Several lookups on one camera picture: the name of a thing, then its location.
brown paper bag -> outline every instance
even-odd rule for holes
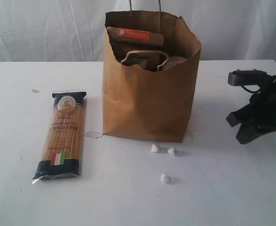
[[[193,103],[201,44],[181,17],[165,12],[106,13],[105,27],[157,32],[170,57],[187,60],[167,70],[122,65],[105,30],[103,133],[116,137],[182,142]]]

orange tag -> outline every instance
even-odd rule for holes
[[[147,40],[147,41],[149,39],[149,32],[139,31],[139,30],[131,30],[131,29],[126,29],[126,28],[118,28],[118,35],[122,36],[122,37]]]

white tabletop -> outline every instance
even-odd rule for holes
[[[276,74],[273,60],[200,62],[184,142],[159,143],[178,157],[150,153],[150,141],[85,137],[81,177],[32,185],[52,91],[86,90],[85,131],[101,133],[103,64],[0,63],[0,226],[276,225],[276,133],[240,145],[226,121],[251,96],[228,73],[253,68]]]

white curtain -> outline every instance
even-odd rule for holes
[[[132,0],[158,11],[157,0]],[[275,59],[276,0],[161,0],[202,42],[203,60]],[[0,61],[102,61],[105,12],[128,0],[0,0]]]

pasta package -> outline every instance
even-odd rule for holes
[[[44,178],[79,176],[86,92],[53,93],[51,123],[32,183]]]

